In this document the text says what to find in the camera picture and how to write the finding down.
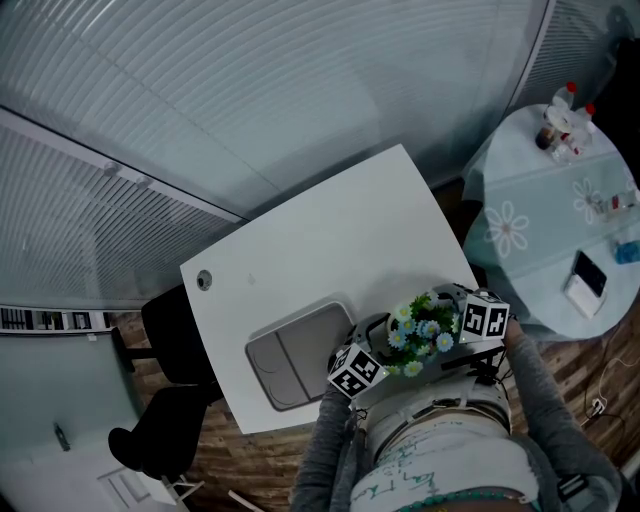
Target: wooden floor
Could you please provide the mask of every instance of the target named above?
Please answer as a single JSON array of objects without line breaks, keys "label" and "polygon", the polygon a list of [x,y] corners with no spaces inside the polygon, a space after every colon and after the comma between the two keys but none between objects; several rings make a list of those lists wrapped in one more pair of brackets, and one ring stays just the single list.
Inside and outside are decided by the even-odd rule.
[{"label": "wooden floor", "polygon": [[[449,190],[441,206],[454,202],[459,191]],[[147,347],[148,342],[138,314],[112,315],[129,347]],[[598,396],[600,375],[607,361],[620,358],[627,363],[640,359],[640,301],[636,301],[620,324],[601,338],[571,343],[541,344],[543,358],[553,373],[569,409],[578,423]],[[155,360],[136,361],[134,382],[148,403],[159,389],[171,385]],[[504,363],[501,375],[507,371]],[[511,398],[514,429],[526,431],[526,421],[513,379],[505,381]],[[606,413],[587,422],[586,435],[618,467],[640,449],[640,364],[626,368],[610,366],[602,381],[602,394],[608,399]],[[209,408],[202,426],[196,458],[187,476],[204,480],[204,488],[192,499],[194,510],[246,510],[227,497],[231,489],[265,511],[289,509],[288,497],[300,458],[311,435],[312,425],[263,434],[242,435],[226,402]]]}]

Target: gray tray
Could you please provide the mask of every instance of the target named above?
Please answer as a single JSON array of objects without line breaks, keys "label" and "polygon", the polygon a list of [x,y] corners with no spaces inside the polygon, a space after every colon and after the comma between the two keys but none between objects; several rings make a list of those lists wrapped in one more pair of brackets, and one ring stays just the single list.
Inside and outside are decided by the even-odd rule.
[{"label": "gray tray", "polygon": [[284,320],[246,345],[253,371],[275,410],[322,397],[329,356],[344,343],[352,326],[344,305],[333,301]]}]

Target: black chair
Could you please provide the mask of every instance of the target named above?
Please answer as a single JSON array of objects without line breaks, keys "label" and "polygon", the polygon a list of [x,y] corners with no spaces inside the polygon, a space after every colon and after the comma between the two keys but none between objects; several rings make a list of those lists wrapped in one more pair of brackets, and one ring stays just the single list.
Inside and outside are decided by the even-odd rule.
[{"label": "black chair", "polygon": [[161,389],[131,432],[109,433],[111,453],[129,469],[175,482],[193,462],[207,407],[221,397],[218,383]]},{"label": "black chair", "polygon": [[173,482],[191,466],[206,409],[223,394],[184,286],[145,304],[142,321],[150,349],[128,349],[120,331],[112,331],[125,367],[134,372],[132,359],[156,358],[169,381],[191,385],[158,391],[133,431],[116,428],[109,433],[109,448],[129,469]]}]

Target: hand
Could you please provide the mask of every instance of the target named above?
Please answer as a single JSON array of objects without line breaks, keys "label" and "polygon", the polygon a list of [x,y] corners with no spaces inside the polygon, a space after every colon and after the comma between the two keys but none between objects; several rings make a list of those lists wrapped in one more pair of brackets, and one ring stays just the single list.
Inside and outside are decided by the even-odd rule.
[{"label": "hand", "polygon": [[505,347],[508,349],[514,347],[518,338],[523,334],[524,332],[522,331],[522,327],[520,327],[520,323],[517,320],[510,318],[507,323],[507,332],[504,337]]}]

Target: light blue tablecloth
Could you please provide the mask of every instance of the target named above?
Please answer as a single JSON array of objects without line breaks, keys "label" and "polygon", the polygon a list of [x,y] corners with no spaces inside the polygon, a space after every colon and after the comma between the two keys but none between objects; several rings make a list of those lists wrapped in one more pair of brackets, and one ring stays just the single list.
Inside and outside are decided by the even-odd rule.
[{"label": "light blue tablecloth", "polygon": [[[585,339],[615,325],[640,287],[640,265],[617,265],[617,242],[640,239],[640,208],[604,221],[593,203],[635,188],[604,134],[571,165],[534,144],[542,105],[511,114],[465,170],[465,199],[484,203],[464,244],[489,286],[541,339]],[[607,298],[587,320],[562,293],[578,250],[607,275]]]}]

